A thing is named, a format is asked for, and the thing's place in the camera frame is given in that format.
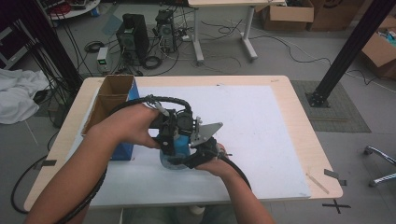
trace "cardboard box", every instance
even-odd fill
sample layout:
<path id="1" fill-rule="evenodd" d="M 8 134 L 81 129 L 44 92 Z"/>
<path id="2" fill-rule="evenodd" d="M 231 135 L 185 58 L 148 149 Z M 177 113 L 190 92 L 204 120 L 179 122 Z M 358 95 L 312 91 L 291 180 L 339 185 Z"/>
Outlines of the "cardboard box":
<path id="1" fill-rule="evenodd" d="M 81 134 L 85 135 L 93 125 L 107 118 L 116 105 L 124 103 L 128 98 L 135 99 L 138 97 L 139 92 L 134 76 L 106 76 L 93 102 L 91 113 Z M 134 145 L 121 143 L 114 150 L 111 160 L 129 161 L 132 157 L 133 149 Z"/>
<path id="2" fill-rule="evenodd" d="M 311 0 L 315 9 L 309 31 L 342 31 L 353 21 L 364 0 Z"/>
<path id="3" fill-rule="evenodd" d="M 396 18 L 387 17 L 378 31 L 384 32 L 394 28 L 396 28 Z M 392 46 L 385 37 L 373 34 L 361 52 L 367 66 L 378 77 L 396 78 L 396 47 Z"/>
<path id="4" fill-rule="evenodd" d="M 269 6 L 262 10 L 264 30 L 303 31 L 314 20 L 314 6 L 303 0 L 302 7 Z"/>

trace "person's left hand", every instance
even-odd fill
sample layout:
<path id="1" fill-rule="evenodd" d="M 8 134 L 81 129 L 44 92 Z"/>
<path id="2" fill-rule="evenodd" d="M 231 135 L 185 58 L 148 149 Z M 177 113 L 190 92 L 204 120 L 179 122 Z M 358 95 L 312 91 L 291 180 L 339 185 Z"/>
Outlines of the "person's left hand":
<path id="1" fill-rule="evenodd" d="M 149 135 L 149 125 L 159 115 L 156 109 L 145 105 L 132 105 L 117 111 L 98 125 L 108 129 L 112 137 L 145 147 L 160 148 Z"/>

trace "gray concrete floor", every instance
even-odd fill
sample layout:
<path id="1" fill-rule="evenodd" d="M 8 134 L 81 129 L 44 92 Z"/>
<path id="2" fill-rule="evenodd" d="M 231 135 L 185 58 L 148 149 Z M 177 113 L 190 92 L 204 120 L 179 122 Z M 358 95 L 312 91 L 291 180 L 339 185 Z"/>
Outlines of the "gray concrete floor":
<path id="1" fill-rule="evenodd" d="M 88 42 L 100 40 L 106 43 L 110 38 L 109 35 L 103 34 L 102 28 L 115 10 L 113 7 L 111 4 L 102 5 L 103 12 L 98 18 L 82 15 L 67 21 L 83 55 L 83 47 Z M 225 11 L 221 13 L 223 14 L 221 19 L 211 18 L 207 22 L 229 25 L 229 20 L 238 21 L 232 13 L 227 14 Z M 292 55 L 302 61 L 312 60 L 312 58 L 301 49 L 314 57 L 329 58 L 333 61 L 353 28 L 331 33 L 265 33 L 258 18 L 255 18 L 253 27 L 250 36 L 276 36 L 295 44 L 290 45 Z M 216 27 L 200 24 L 200 28 L 201 38 L 206 38 L 204 34 L 219 36 Z M 245 26 L 240 24 L 238 28 L 243 30 Z M 57 31 L 70 57 L 77 63 L 76 54 L 71 47 L 70 40 L 64 34 L 62 24 Z M 200 67 L 196 67 L 193 60 L 191 43 L 183 43 L 179 48 L 180 60 L 164 76 L 221 76 L 231 73 L 239 76 L 286 75 L 291 80 L 322 80 L 329 68 L 329 65 L 325 63 L 297 63 L 290 57 L 287 48 L 282 43 L 266 37 L 251 41 L 259 55 L 259 59 L 251 63 L 238 38 L 238 34 L 235 34 L 217 41 L 203 40 L 202 48 L 206 61 L 205 66 Z M 112 56 L 116 61 L 119 54 L 115 53 Z M 96 55 L 89 54 L 85 61 L 93 73 L 97 73 L 95 57 Z M 141 71 L 145 76 L 154 75 L 167 70 L 174 62 L 172 59 L 165 59 L 158 69 Z M 13 69 L 36 71 L 39 68 L 27 55 Z M 349 70 L 354 69 L 361 70 L 368 79 L 375 77 L 367 70 L 360 57 L 355 60 Z M 85 74 L 87 71 L 84 66 L 80 69 L 80 73 Z M 322 206 L 323 203 L 333 203 L 332 200 L 265 203 L 277 223 L 395 223 L 396 181 L 385 183 L 377 188 L 368 187 L 371 179 L 394 173 L 395 167 L 377 156 L 364 156 L 362 152 L 365 146 L 372 145 L 383 149 L 393 158 L 396 157 L 396 119 L 394 118 L 396 82 L 383 79 L 366 86 L 361 79 L 361 74 L 351 75 L 354 77 L 345 75 L 341 83 L 372 132 L 317 132 L 332 168 L 342 179 L 347 180 L 347 186 L 343 187 L 344 196 L 337 199 L 337 202 L 347 204 L 351 208 L 341 208 L 341 214 L 338 214 L 335 208 Z M 0 223 L 22 223 L 24 215 L 14 211 L 9 202 L 12 188 L 27 167 L 47 154 L 47 143 L 57 131 L 46 117 L 33 116 L 26 121 L 12 125 L 0 124 L 0 179 L 2 180 Z M 16 194 L 19 207 L 22 207 L 37 174 L 38 171 L 33 170 L 21 182 Z M 182 223 L 199 222 L 200 217 L 190 215 L 186 207 L 179 207 L 177 211 Z M 119 223 L 119 217 L 120 209 L 91 209 L 84 223 Z"/>

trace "person's right hand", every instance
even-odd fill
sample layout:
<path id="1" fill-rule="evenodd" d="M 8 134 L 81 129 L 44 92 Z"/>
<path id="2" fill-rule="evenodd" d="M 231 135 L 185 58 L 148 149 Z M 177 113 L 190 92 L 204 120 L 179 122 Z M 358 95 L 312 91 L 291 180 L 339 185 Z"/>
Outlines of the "person's right hand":
<path id="1" fill-rule="evenodd" d="M 224 145 L 220 143 L 218 143 L 218 145 L 219 148 L 225 150 Z M 222 161 L 216 157 L 213 158 L 211 161 L 198 165 L 197 167 L 195 167 L 195 169 L 208 171 L 210 174 L 218 176 L 222 179 L 230 178 L 234 176 L 240 176 L 231 165 L 227 164 L 227 162 Z"/>

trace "white cloth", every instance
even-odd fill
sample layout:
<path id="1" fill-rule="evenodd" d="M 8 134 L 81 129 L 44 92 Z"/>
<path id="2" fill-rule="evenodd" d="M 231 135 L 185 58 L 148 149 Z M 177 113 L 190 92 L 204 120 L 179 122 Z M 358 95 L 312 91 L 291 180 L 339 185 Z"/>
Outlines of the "white cloth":
<path id="1" fill-rule="evenodd" d="M 39 108 L 35 93 L 49 86 L 42 71 L 0 69 L 0 123 L 12 124 L 31 117 Z"/>

